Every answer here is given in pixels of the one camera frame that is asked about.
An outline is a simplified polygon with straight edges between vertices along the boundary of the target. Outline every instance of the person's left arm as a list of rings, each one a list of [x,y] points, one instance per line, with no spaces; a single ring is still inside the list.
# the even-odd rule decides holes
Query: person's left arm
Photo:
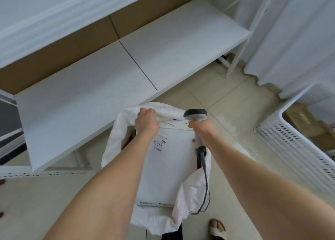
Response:
[[[44,240],[124,239],[140,183],[145,154],[159,124],[141,108],[136,136],[73,198]]]

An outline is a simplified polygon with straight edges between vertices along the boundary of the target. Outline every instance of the hand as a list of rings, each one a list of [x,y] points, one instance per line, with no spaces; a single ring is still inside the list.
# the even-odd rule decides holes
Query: hand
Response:
[[[140,108],[135,120],[135,130],[137,134],[146,133],[154,137],[159,129],[154,109]]]
[[[201,138],[205,147],[208,147],[208,141],[216,136],[213,124],[209,120],[203,120],[201,122],[190,121],[188,126]]]

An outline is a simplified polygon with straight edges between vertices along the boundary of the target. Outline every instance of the handheld barcode scanner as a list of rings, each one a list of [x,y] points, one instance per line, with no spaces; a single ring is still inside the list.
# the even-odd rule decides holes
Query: handheld barcode scanner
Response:
[[[194,121],[201,122],[202,120],[206,119],[207,111],[205,109],[188,109],[187,111],[185,111],[184,117],[188,121],[194,120]],[[195,134],[195,153],[196,153],[196,156],[197,156],[198,169],[201,168],[201,165],[204,169],[205,181],[206,181],[206,192],[205,192],[205,197],[204,197],[203,203],[201,204],[199,210],[196,213],[193,213],[193,215],[197,215],[199,212],[201,212],[201,209],[204,206],[205,201],[206,201],[207,192],[209,192],[208,191],[207,173],[206,173],[206,162],[205,162],[206,147],[202,144],[202,141],[197,134]]]

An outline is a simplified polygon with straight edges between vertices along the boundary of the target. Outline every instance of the floor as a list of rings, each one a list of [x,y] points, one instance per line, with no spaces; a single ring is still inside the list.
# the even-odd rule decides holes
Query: floor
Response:
[[[258,86],[255,78],[243,74],[240,68],[229,79],[224,78],[225,72],[224,67],[213,62],[154,101],[185,110],[207,109],[208,119],[232,146],[310,190],[308,184],[253,133],[253,126],[274,111],[282,103],[281,100],[265,87]],[[100,168],[109,133],[110,130],[103,132],[80,148],[95,169]],[[24,158],[23,154],[16,162],[24,165]],[[69,156],[59,164],[71,163],[73,161]],[[8,180],[0,188],[0,210],[5,211],[5,216],[0,219],[1,239],[42,239],[72,197],[92,176]],[[210,191],[208,210],[197,216],[191,215],[183,222],[184,239],[208,239],[207,223],[213,217],[224,223],[230,240],[261,239],[215,160],[212,160]],[[334,197],[322,193],[316,195],[335,207]],[[127,240],[130,239],[146,239],[145,229],[130,226]],[[160,237],[149,235],[148,239]]]

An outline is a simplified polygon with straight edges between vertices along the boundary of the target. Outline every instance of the person's left hand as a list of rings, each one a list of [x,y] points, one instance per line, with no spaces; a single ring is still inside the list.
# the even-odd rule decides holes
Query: person's left hand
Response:
[[[154,109],[141,108],[135,120],[135,130],[137,134],[147,133],[154,137],[159,129]]]

